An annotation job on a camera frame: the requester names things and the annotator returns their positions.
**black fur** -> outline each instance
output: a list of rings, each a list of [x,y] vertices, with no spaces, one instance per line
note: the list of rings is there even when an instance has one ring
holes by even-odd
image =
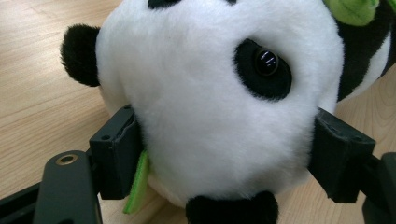
[[[276,224],[278,213],[275,196],[268,191],[239,201],[198,196],[186,206],[189,224]]]
[[[167,8],[174,6],[181,0],[148,0],[149,9]]]
[[[339,101],[361,84],[369,68],[370,59],[381,47],[393,26],[394,19],[394,12],[390,5],[382,0],[376,10],[375,19],[366,26],[351,26],[337,22],[339,35],[344,39],[346,51],[344,71],[338,92]]]
[[[278,58],[278,66],[271,76],[263,76],[256,67],[257,52],[262,47],[246,39],[235,50],[234,63],[243,84],[259,98],[277,101],[290,92],[292,75],[288,64]]]
[[[61,46],[62,64],[74,80],[87,86],[99,86],[95,45],[100,28],[77,24],[69,27]]]

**stuffed panda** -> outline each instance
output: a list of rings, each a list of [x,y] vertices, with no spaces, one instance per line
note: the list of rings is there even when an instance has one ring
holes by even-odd
[[[318,108],[395,61],[388,2],[358,25],[334,2],[124,0],[101,28],[69,28],[63,64],[111,115],[132,106],[148,182],[189,223],[276,223],[274,195],[306,180]]]

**plastic eye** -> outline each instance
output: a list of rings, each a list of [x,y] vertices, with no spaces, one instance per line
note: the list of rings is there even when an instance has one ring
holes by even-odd
[[[268,49],[259,49],[255,57],[256,71],[264,77],[269,77],[276,72],[279,59],[276,54]]]

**black plastic bracket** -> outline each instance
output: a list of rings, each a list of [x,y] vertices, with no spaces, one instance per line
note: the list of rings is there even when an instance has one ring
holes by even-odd
[[[35,224],[102,223],[91,166],[83,151],[67,151],[45,167],[35,207]]]
[[[309,171],[336,203],[355,203],[361,167],[372,157],[375,141],[320,109]]]
[[[98,186],[102,199],[125,198],[131,189],[142,136],[134,111],[121,108],[90,140],[92,160],[99,167]]]

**black ear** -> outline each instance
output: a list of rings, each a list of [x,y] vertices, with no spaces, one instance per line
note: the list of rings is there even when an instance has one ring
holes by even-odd
[[[186,206],[189,224],[276,224],[278,213],[275,196],[268,191],[238,201],[198,196]]]
[[[96,37],[99,27],[77,24],[68,28],[61,46],[62,64],[75,81],[87,86],[99,86],[96,66]]]

